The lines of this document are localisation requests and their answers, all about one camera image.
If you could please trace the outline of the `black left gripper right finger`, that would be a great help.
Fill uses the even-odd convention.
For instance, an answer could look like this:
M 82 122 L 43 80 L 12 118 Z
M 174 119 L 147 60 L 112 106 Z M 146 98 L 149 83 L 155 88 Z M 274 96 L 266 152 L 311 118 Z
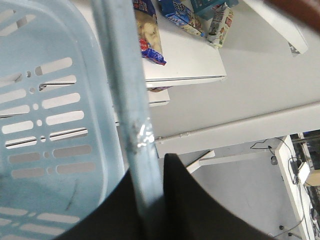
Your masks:
M 163 188 L 170 240 L 270 239 L 212 198 L 175 153 L 164 156 Z

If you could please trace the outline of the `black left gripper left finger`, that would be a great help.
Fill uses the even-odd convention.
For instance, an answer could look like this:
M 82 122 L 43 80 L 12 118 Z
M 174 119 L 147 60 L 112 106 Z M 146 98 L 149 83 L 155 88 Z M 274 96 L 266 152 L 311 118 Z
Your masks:
M 144 240 L 131 174 L 125 173 L 105 201 L 58 240 Z

